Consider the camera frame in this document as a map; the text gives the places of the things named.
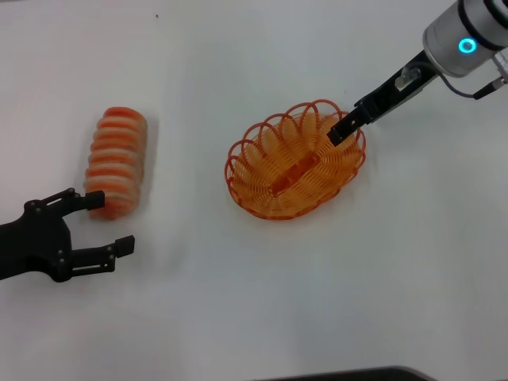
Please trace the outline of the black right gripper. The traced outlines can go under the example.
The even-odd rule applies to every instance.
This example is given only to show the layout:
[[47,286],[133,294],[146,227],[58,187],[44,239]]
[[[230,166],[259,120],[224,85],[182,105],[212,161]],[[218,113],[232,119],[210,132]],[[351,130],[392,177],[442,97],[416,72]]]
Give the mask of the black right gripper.
[[398,108],[437,77],[437,70],[424,51],[396,71],[386,82],[364,96],[355,109],[328,131],[333,146],[338,146],[358,128],[371,124]]

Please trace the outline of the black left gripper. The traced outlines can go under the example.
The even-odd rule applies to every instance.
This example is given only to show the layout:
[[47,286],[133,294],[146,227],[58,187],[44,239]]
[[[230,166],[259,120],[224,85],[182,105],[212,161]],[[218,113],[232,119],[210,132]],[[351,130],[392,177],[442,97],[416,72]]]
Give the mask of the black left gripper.
[[135,237],[71,251],[71,234],[64,222],[68,214],[105,204],[102,190],[81,195],[74,188],[27,202],[16,221],[1,225],[1,279],[37,271],[62,283],[71,277],[113,272],[116,259],[133,254]]

